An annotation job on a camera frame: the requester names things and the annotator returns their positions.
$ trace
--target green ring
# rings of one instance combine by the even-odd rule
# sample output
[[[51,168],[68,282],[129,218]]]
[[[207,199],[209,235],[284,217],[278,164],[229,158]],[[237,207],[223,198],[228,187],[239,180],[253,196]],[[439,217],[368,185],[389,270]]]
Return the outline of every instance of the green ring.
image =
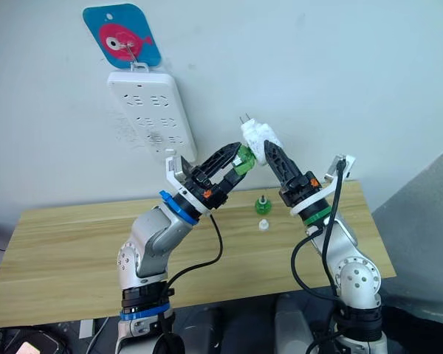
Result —
[[[314,223],[315,221],[317,221],[318,219],[323,218],[324,216],[328,215],[332,210],[331,206],[328,206],[327,208],[325,208],[324,210],[322,210],[321,212],[318,212],[317,214],[312,215],[310,218],[308,218],[307,220],[305,220],[303,223],[308,226],[311,223]]]

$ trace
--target orange accent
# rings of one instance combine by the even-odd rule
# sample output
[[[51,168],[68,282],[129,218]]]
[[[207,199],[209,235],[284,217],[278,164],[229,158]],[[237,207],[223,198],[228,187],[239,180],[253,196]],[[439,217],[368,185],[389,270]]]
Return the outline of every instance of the orange accent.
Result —
[[[318,183],[318,181],[317,181],[316,178],[312,178],[312,179],[310,180],[310,184],[312,185],[312,187],[318,187],[318,186],[320,186],[320,183]]]

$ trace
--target white adapter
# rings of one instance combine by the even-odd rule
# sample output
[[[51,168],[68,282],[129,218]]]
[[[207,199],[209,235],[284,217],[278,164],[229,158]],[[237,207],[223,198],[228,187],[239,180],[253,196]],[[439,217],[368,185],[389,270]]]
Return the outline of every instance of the white adapter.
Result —
[[[194,162],[197,149],[185,116],[176,82],[160,72],[111,72],[110,89],[156,160],[183,155]]]
[[[265,140],[273,142],[280,148],[283,147],[281,141],[275,135],[274,130],[268,126],[268,124],[261,124],[256,121],[256,119],[249,119],[243,123],[241,125],[241,131],[243,132],[244,140],[246,140],[246,143],[261,166],[267,163],[266,153],[264,152]]]

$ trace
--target white wall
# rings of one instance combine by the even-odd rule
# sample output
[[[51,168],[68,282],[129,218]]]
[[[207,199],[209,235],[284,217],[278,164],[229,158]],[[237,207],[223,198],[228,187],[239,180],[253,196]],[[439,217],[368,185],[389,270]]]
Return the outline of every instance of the white wall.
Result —
[[[101,1],[0,0],[0,234],[26,208],[166,187],[81,18]],[[443,152],[443,1],[137,1],[201,158],[268,122],[302,170],[355,155],[371,209]],[[275,186],[252,172],[242,189]]]

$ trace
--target blue ring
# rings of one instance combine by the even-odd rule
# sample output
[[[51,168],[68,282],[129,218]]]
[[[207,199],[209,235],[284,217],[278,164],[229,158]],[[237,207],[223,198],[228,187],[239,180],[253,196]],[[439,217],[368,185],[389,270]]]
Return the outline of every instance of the blue ring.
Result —
[[[164,305],[157,306],[155,308],[150,308],[148,310],[135,312],[135,313],[123,313],[120,312],[120,318],[123,321],[131,321],[132,319],[142,319],[143,317],[151,317],[156,316],[158,313],[164,312],[169,310],[169,302],[165,303]]]
[[[172,199],[172,196],[167,193],[165,190],[162,190],[159,192],[161,195],[163,201],[182,219],[187,221],[190,225],[196,225],[198,223],[197,220],[194,220],[188,213],[185,212],[184,209],[182,209],[178,203],[174,199]]]

